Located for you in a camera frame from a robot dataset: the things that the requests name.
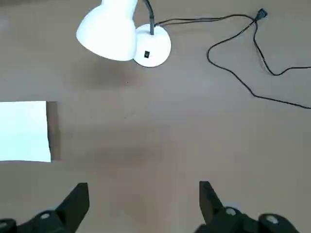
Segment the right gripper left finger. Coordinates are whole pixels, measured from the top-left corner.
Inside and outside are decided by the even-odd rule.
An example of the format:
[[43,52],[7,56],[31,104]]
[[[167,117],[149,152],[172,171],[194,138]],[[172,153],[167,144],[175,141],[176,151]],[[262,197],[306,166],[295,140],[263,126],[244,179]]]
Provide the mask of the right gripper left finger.
[[89,210],[87,183],[78,183],[53,210],[45,210],[20,225],[12,218],[0,220],[2,233],[74,233]]

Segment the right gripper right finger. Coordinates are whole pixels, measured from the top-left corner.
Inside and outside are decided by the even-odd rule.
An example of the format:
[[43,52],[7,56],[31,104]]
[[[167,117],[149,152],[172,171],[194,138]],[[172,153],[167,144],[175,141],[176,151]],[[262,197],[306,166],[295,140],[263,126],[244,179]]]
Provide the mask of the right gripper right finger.
[[297,228],[285,217],[261,214],[257,220],[230,206],[223,206],[210,182],[199,182],[199,206],[205,223],[197,233],[296,233]]

